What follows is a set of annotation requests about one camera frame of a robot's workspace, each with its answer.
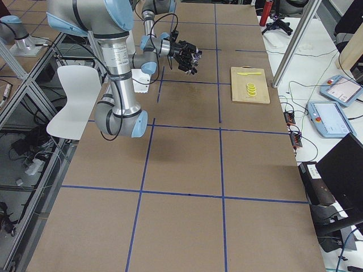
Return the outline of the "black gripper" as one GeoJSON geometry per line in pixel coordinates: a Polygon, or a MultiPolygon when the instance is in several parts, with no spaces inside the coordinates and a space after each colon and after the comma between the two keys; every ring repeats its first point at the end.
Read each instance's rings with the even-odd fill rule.
{"type": "Polygon", "coordinates": [[[198,58],[202,56],[202,51],[197,46],[187,41],[171,42],[169,55],[178,62],[179,70],[191,75],[197,73],[196,67],[199,65],[198,58]]]}

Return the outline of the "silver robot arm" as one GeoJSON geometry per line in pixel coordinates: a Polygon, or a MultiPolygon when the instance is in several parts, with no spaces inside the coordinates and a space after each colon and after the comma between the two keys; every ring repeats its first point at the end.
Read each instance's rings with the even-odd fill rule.
{"type": "Polygon", "coordinates": [[[85,37],[93,33],[99,44],[104,66],[111,80],[111,90],[96,105],[95,122],[108,135],[142,137],[148,114],[135,98],[132,69],[153,75],[162,56],[175,59],[179,70],[197,73],[202,51],[187,41],[178,41],[178,31],[156,37],[156,15],[173,15],[175,1],[145,1],[142,21],[141,55],[129,54],[126,40],[134,27],[131,1],[48,1],[48,24],[63,33],[85,37]]]}
{"type": "Polygon", "coordinates": [[[156,15],[174,13],[176,0],[146,0],[142,6],[142,20],[145,30],[145,35],[155,37],[153,25],[156,15]]]}

